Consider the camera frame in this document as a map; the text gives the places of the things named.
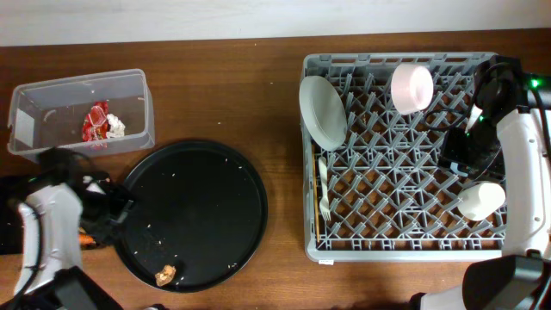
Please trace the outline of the orange carrot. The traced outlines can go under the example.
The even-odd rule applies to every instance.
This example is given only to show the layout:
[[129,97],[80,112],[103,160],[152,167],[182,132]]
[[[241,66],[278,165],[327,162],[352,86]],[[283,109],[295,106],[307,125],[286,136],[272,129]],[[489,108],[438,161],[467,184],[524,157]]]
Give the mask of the orange carrot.
[[79,233],[78,241],[82,248],[94,248],[96,247],[96,241],[88,234]]

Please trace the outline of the cream white cup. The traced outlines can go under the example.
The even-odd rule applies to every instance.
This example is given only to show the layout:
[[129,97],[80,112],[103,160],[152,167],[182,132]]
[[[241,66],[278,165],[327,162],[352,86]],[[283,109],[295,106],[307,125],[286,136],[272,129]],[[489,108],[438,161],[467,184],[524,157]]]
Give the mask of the cream white cup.
[[464,189],[457,208],[469,220],[480,221],[500,208],[506,200],[505,190],[497,183],[478,183]]

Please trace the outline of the white tissue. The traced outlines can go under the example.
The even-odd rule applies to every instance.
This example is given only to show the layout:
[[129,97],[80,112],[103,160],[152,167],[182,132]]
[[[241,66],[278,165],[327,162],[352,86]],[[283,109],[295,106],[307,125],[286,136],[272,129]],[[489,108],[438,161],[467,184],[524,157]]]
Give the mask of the white tissue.
[[108,139],[120,138],[125,136],[126,126],[124,123],[115,115],[108,114],[108,131],[106,132],[106,137]]

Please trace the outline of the red snack wrapper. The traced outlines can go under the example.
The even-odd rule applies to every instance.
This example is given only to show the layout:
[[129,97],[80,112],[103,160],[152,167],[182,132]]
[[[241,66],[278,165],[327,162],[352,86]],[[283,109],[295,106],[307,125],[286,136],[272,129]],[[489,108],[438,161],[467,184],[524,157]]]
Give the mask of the red snack wrapper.
[[82,127],[82,138],[84,142],[105,140],[109,130],[107,120],[108,103],[95,102],[90,112],[85,116]]

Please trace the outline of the pink bowl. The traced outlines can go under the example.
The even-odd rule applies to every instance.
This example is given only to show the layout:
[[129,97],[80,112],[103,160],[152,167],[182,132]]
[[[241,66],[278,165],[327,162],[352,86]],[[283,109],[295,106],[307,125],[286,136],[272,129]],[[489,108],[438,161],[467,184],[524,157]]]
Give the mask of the pink bowl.
[[432,100],[434,85],[430,71],[422,65],[401,64],[391,79],[393,106],[401,115],[426,109]]

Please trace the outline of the grey round plate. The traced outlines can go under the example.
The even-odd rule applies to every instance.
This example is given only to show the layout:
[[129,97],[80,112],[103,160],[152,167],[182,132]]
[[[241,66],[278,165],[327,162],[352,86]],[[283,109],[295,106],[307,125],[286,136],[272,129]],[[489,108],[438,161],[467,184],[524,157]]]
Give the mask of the grey round plate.
[[333,85],[320,76],[304,77],[299,91],[302,120],[314,141],[327,151],[335,151],[346,139],[344,105]]

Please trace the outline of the white plastic fork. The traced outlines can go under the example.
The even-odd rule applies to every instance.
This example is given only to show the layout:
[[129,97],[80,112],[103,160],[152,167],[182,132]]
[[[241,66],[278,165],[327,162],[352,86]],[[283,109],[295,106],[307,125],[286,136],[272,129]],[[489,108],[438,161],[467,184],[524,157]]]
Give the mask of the white plastic fork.
[[329,196],[328,196],[328,170],[327,162],[323,156],[320,156],[318,159],[319,165],[319,179],[321,182],[322,197],[319,203],[319,209],[322,214],[322,217],[325,221],[331,220],[331,210],[329,206]]

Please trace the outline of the wooden chopstick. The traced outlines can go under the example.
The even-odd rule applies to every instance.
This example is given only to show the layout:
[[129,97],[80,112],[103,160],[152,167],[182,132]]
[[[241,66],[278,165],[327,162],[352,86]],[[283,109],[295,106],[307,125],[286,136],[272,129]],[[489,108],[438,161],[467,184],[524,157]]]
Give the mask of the wooden chopstick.
[[319,202],[318,202],[318,191],[317,191],[317,173],[316,173],[316,164],[315,164],[315,145],[312,143],[311,146],[312,153],[312,164],[313,164],[313,208],[314,208],[314,227],[315,227],[315,237],[316,244],[320,242],[319,235]]

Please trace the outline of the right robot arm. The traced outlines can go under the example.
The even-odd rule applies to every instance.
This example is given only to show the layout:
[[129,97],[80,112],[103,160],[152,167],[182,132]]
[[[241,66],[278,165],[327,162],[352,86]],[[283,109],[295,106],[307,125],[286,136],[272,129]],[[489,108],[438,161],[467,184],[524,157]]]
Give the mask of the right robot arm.
[[493,55],[474,71],[474,94],[456,121],[440,127],[439,165],[477,180],[505,180],[501,257],[471,264],[460,286],[418,293],[412,309],[550,307],[550,78],[519,59]]

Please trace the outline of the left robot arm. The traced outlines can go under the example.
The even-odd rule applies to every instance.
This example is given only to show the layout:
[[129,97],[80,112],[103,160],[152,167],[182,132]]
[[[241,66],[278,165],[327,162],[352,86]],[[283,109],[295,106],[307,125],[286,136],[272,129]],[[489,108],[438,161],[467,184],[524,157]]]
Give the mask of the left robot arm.
[[40,174],[7,177],[2,202],[22,219],[23,263],[3,309],[118,309],[84,273],[79,233],[112,245],[133,195],[86,155],[53,147],[38,156]]

